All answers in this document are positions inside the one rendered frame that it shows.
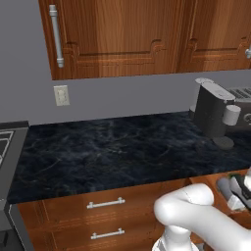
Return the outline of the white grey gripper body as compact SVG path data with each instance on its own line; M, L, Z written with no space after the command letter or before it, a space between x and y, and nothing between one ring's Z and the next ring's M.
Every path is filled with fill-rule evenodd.
M237 196L248 210L251 210L251 184L245 176L233 176L229 181L230 190Z

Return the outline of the open wooden drawer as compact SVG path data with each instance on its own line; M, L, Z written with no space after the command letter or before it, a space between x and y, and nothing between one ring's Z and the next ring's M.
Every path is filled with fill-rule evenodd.
M214 193L214 207L216 207L221 212L225 213L227 216L232 218L234 221L240 225L251 229L251 212L246 209L232 210L228 205L227 201L217 187L217 181L222 177L229 177L230 175L240 174L244 176L247 170L232 171L226 173L218 173L206 176L196 176L191 177L189 180L191 183L205 183L207 184Z

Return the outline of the dark grey coffee machine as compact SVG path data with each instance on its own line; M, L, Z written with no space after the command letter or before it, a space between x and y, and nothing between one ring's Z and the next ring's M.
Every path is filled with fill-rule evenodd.
M234 142L226 136L226 128L237 124L241 112L235 96L211 79L198 77L195 81L199 89L196 103L189 109L190 118L220 149L232 149Z

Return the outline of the silver toaster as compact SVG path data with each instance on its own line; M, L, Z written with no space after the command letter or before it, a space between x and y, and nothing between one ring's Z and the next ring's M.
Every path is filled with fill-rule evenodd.
M228 91L235 96L234 104L241 108L241 112L237 124L227 130L251 130L251 87L232 87Z

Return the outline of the wooden drawer front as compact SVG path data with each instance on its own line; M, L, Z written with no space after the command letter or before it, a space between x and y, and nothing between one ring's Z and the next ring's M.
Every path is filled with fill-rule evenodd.
M27 229L60 226L75 222L92 222L152 213L154 202L162 195L187 186L188 178L155 182L131 187L103 190L79 195L57 197L18 205ZM101 203L125 199L124 204L86 209L89 202Z
M107 233L119 227L125 234L90 239L93 232ZM163 230L157 220L147 214L40 227L31 230L29 236L35 251L151 251Z

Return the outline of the beige wall outlet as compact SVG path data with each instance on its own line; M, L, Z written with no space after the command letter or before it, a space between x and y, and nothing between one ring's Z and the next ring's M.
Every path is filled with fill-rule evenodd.
M68 106L70 104L69 91L66 85L55 86L54 93L58 106Z

